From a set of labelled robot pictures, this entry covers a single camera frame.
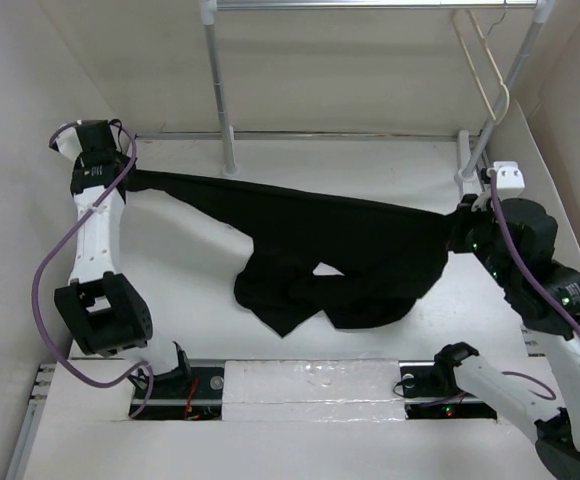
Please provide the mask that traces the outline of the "black trousers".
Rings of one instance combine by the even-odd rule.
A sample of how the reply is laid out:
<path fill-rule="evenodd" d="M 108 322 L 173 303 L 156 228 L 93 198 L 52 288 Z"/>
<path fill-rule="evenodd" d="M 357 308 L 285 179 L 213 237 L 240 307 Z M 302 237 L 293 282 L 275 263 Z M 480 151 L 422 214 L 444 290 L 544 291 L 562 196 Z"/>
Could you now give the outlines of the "black trousers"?
<path fill-rule="evenodd" d="M 339 330 L 405 317 L 441 278 L 458 215 L 244 181 L 147 170 L 154 190 L 251 238 L 234 296 L 279 336 L 324 312 Z"/>

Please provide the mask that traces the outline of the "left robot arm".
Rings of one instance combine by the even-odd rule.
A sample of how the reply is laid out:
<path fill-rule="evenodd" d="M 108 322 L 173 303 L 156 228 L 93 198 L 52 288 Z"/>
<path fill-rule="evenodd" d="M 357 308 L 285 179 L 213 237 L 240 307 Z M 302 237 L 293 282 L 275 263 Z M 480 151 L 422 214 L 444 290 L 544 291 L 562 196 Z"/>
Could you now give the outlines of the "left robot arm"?
<path fill-rule="evenodd" d="M 52 149 L 72 161 L 70 193 L 80 223 L 68 284 L 55 306 L 86 355 L 145 362 L 131 378 L 157 398 L 182 396 L 193 384 L 184 350 L 161 339 L 147 303 L 121 271 L 120 226 L 135 158 L 121 149 L 118 120 L 78 120 L 61 129 Z"/>

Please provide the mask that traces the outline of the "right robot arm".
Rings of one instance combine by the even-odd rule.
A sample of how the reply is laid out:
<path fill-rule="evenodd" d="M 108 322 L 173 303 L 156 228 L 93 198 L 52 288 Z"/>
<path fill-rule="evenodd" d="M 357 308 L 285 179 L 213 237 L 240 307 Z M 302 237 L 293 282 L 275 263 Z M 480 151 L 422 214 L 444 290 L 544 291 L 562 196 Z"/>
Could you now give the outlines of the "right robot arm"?
<path fill-rule="evenodd" d="M 465 342 L 443 347 L 431 378 L 446 395 L 468 393 L 493 408 L 533 444 L 556 479 L 580 479 L 580 273 L 554 260 L 558 225 L 526 199 L 462 198 L 451 249 L 472 253 L 535 334 L 562 405 L 541 400 L 492 367 Z"/>

